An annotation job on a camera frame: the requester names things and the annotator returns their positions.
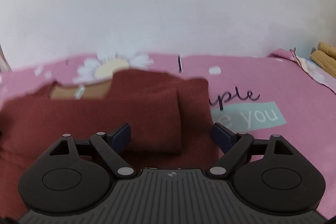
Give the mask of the pink floral bed sheet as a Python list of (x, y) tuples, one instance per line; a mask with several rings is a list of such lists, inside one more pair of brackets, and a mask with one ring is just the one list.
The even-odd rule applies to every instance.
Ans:
[(256, 139), (282, 135), (323, 175), (326, 191), (318, 211), (335, 215), (335, 79), (286, 50), (266, 58), (136, 54), (86, 54), (57, 63), (1, 74), (1, 109), (10, 100), (58, 83), (54, 96), (97, 98), (128, 69), (205, 79), (210, 114), (233, 132)]

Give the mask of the beige patterned curtain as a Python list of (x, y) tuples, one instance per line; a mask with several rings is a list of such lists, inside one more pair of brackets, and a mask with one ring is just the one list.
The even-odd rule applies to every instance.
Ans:
[(0, 46), (0, 72), (11, 72), (11, 67), (9, 66), (5, 58), (5, 55), (3, 53), (1, 46)]

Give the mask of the mustard folded cloth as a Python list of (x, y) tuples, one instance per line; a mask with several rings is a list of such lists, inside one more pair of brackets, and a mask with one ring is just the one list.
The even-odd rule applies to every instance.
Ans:
[(325, 72), (335, 77), (336, 48), (324, 42), (319, 42), (317, 49), (313, 49), (310, 58)]

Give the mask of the rust red knit sweater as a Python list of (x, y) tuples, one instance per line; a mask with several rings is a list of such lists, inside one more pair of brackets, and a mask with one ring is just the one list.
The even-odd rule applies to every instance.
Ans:
[(97, 98), (56, 98), (59, 84), (52, 83), (7, 101), (1, 109), (1, 216), (25, 213), (20, 176), (66, 133), (88, 139), (128, 123), (131, 141), (122, 155), (135, 169), (207, 169), (218, 159), (208, 86), (205, 79), (128, 69)]

